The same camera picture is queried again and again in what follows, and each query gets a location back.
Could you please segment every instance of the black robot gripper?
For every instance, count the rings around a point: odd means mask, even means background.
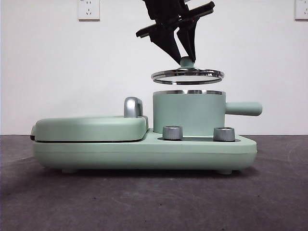
[[[200,17],[212,13],[215,4],[208,4],[189,10],[184,0],[143,0],[148,9],[150,19],[156,24],[139,30],[137,37],[150,36],[151,42],[169,54],[180,64],[180,51],[174,39],[174,31],[190,59],[195,62],[196,52],[194,37],[197,21]]]

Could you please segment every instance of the pot handle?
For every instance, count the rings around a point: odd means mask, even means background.
[[[258,116],[262,113],[259,102],[231,102],[226,103],[226,114],[242,116]]]

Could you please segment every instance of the mini pot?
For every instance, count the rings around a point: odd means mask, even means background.
[[[182,126],[184,136],[213,135],[225,126],[225,114],[258,116],[258,102],[226,103],[226,94],[213,90],[167,90],[153,93],[154,132],[164,126]]]

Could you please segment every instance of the wall outlet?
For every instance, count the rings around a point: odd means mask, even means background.
[[[100,0],[78,0],[78,17],[80,21],[99,21],[101,16]]]
[[[295,20],[308,20],[308,0],[295,0]]]

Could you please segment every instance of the appliance foot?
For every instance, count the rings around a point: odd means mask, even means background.
[[[231,175],[232,170],[216,170],[217,173],[222,174],[222,175]]]
[[[69,169],[69,168],[62,169],[62,173],[72,174],[76,172],[78,172],[78,169]]]

